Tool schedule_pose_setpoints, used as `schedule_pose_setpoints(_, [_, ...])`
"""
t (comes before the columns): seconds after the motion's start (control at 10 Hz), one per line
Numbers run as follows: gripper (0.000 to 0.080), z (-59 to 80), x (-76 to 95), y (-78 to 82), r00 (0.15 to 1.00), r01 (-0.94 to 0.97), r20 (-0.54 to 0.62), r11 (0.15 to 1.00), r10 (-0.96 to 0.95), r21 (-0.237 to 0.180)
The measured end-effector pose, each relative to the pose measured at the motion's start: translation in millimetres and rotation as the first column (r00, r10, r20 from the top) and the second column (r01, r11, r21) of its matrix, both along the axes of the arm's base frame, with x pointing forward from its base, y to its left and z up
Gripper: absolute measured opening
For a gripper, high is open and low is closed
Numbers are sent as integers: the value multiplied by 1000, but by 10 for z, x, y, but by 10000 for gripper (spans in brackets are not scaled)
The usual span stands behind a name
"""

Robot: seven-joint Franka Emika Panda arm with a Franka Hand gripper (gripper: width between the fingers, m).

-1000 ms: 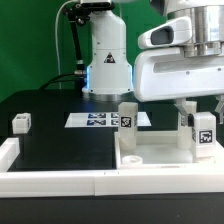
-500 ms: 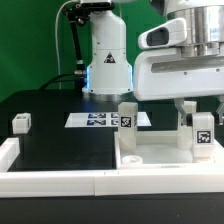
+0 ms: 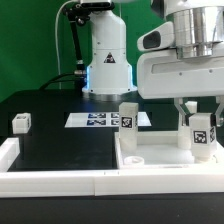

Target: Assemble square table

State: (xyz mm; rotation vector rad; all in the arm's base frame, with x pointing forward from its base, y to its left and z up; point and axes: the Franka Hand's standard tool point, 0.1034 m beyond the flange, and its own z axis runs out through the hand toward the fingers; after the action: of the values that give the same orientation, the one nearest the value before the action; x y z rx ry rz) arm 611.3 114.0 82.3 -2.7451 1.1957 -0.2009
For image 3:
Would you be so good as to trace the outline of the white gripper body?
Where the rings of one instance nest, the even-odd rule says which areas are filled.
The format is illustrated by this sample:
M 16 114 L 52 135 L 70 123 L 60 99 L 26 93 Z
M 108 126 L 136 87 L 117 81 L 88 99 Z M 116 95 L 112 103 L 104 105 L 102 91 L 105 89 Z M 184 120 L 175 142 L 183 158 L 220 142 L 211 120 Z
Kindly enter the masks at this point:
M 137 41 L 143 54 L 137 62 L 137 86 L 143 99 L 224 95 L 224 43 L 211 56 L 178 59 L 171 22 Z

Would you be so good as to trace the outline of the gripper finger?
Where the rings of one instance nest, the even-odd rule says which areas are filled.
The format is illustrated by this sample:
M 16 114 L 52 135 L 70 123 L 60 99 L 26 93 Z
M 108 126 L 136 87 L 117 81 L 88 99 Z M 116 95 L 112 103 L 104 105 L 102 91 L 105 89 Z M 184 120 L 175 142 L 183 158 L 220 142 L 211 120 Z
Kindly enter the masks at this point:
M 187 125 L 187 116 L 190 114 L 189 109 L 186 106 L 186 100 L 184 98 L 175 98 L 174 105 L 181 116 L 181 122 L 184 126 Z
M 224 124 L 224 96 L 217 96 L 216 103 L 218 104 L 215 112 L 216 126 L 221 127 Z

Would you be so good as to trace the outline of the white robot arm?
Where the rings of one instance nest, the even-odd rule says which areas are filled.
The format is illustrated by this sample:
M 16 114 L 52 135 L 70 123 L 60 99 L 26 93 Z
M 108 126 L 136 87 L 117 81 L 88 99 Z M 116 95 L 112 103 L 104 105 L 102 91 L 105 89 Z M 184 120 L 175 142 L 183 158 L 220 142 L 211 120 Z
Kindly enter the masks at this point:
M 90 11 L 93 58 L 87 67 L 88 95 L 136 91 L 144 99 L 172 98 L 184 119 L 188 97 L 217 98 L 210 116 L 220 126 L 224 111 L 224 0 L 150 0 L 163 24 L 137 40 L 142 55 L 137 81 L 126 59 L 126 25 L 112 12 L 112 0 L 81 0 Z

